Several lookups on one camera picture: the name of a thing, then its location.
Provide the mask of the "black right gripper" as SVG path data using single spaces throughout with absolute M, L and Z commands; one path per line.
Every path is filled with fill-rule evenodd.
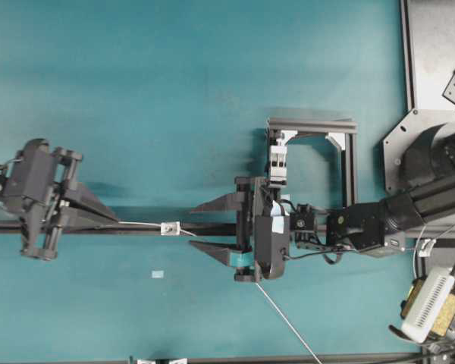
M 238 177 L 237 192 L 228 193 L 204 202 L 190 213 L 237 212 L 237 245 L 190 240 L 189 244 L 227 267 L 235 268 L 234 280 L 238 283 L 259 283 L 264 278 L 255 261 L 255 217 L 271 206 L 279 197 L 279 189 L 271 188 L 265 177 Z

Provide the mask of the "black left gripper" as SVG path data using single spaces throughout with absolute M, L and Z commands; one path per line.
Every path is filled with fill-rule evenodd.
M 118 222 L 85 184 L 77 181 L 83 156 L 58 147 L 48 155 L 50 169 L 40 180 L 46 182 L 45 201 L 30 203 L 22 218 L 22 256 L 51 261 L 58 256 L 58 241 L 65 229 L 96 228 Z

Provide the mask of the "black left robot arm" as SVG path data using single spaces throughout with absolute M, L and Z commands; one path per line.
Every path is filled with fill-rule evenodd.
M 20 222 L 20 254 L 51 261 L 67 228 L 100 228 L 117 224 L 116 214 L 78 180 L 83 156 L 39 141 L 0 164 L 0 208 Z

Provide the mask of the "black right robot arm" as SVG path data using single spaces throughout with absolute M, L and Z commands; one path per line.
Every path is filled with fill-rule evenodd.
M 402 250 L 406 232 L 455 215 L 455 123 L 422 131 L 403 153 L 403 189 L 377 202 L 340 209 L 293 204 L 281 196 L 286 143 L 298 130 L 268 128 L 265 177 L 239 177 L 236 190 L 197 207 L 234 211 L 235 243 L 193 240 L 193 247 L 235 270 L 235 280 L 259 282 L 282 276 L 293 259 L 290 245 L 335 265 L 346 253 L 384 257 Z

